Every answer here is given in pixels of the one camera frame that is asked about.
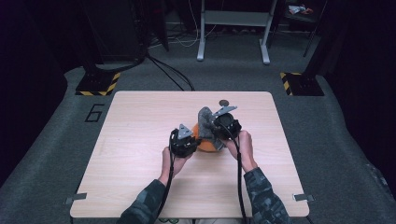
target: table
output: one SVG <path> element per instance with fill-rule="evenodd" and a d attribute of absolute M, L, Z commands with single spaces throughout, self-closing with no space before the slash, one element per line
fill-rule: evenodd
<path fill-rule="evenodd" d="M 254 156 L 273 184 L 290 216 L 305 217 L 304 193 L 272 95 L 264 91 L 118 91 L 108 110 L 78 193 L 71 217 L 119 217 L 162 166 L 162 150 L 169 134 L 183 123 L 192 128 L 198 112 L 220 109 L 228 100 L 242 128 L 253 138 Z M 251 206 L 243 181 L 247 216 Z M 227 148 L 197 151 L 172 181 L 160 217 L 241 217 L 237 198 L 237 163 Z"/>
<path fill-rule="evenodd" d="M 268 34 L 270 33 L 271 23 L 274 17 L 276 1 L 272 0 L 269 12 L 240 12 L 240 11 L 215 11 L 205 10 L 205 0 L 201 0 L 201 38 L 199 42 L 197 60 L 203 61 L 205 54 L 205 25 L 241 25 L 241 26 L 260 26 L 265 27 L 262 39 L 260 39 L 260 49 L 262 51 L 262 62 L 270 63 L 268 49 L 266 46 Z"/>

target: gray carpet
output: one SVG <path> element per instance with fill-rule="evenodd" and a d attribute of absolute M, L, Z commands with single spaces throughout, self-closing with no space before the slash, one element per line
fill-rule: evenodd
<path fill-rule="evenodd" d="M 262 64 L 259 36 L 218 36 L 206 43 L 205 60 L 196 61 L 198 44 L 171 44 L 149 53 L 190 78 L 197 91 L 269 91 L 287 136 L 306 194 L 310 217 L 319 223 L 396 223 L 396 203 L 373 175 L 372 167 L 348 133 L 341 109 L 324 77 L 323 97 L 288 96 L 280 72 L 303 72 L 318 39 L 303 58 L 307 39 L 280 33 Z M 75 193 L 110 107 L 110 96 L 76 96 L 82 68 L 65 74 L 68 90 L 51 120 L 0 189 L 0 223 L 70 223 L 66 197 Z M 174 79 L 187 91 L 189 87 Z M 152 62 L 122 72 L 115 91 L 179 91 Z M 98 122 L 84 122 L 94 104 L 103 104 Z M 75 219 L 75 223 L 114 223 L 114 219 Z M 295 218 L 295 223 L 309 223 Z"/>

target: person's arm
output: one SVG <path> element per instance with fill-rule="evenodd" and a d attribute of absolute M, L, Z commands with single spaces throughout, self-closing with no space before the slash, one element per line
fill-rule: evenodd
<path fill-rule="evenodd" d="M 222 140 L 234 158 L 237 150 L 232 140 Z M 271 183 L 258 167 L 253 157 L 253 145 L 250 133 L 242 131 L 238 135 L 242 168 L 245 171 L 247 194 L 250 199 L 252 215 L 256 224 L 292 223 L 282 201 L 274 194 Z"/>
<path fill-rule="evenodd" d="M 180 172 L 190 157 L 175 158 L 173 177 Z M 160 177 L 153 180 L 137 195 L 131 206 L 121 214 L 117 224 L 152 224 L 155 222 L 163 200 L 165 186 L 169 180 L 170 164 L 170 151 L 166 147 L 163 150 L 163 168 Z"/>

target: camouflage sleeve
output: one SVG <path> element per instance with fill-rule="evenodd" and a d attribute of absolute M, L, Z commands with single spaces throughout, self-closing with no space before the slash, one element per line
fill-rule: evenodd
<path fill-rule="evenodd" d="M 122 214 L 117 224 L 151 224 L 157 218 L 165 192 L 165 186 L 159 180 L 154 179 L 138 195 L 132 205 Z"/>
<path fill-rule="evenodd" d="M 292 223 L 282 201 L 259 167 L 244 175 L 255 224 Z"/>

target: hand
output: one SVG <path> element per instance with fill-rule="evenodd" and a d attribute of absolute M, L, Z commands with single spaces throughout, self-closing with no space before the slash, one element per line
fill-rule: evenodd
<path fill-rule="evenodd" d="M 235 139 L 236 143 L 239 144 L 239 152 L 242 158 L 242 168 L 245 173 L 257 168 L 258 165 L 253 158 L 253 144 L 251 134 L 247 131 L 241 131 Z M 230 150 L 233 157 L 237 158 L 237 150 L 233 140 L 221 140 L 221 142 Z"/>
<path fill-rule="evenodd" d="M 168 184 L 169 173 L 171 168 L 171 157 L 170 157 L 169 147 L 163 149 L 163 170 L 161 171 L 161 175 L 158 178 L 165 186 Z M 192 156 L 192 154 L 186 158 L 176 157 L 174 161 L 174 174 L 172 176 L 175 177 L 184 166 L 184 163 Z"/>

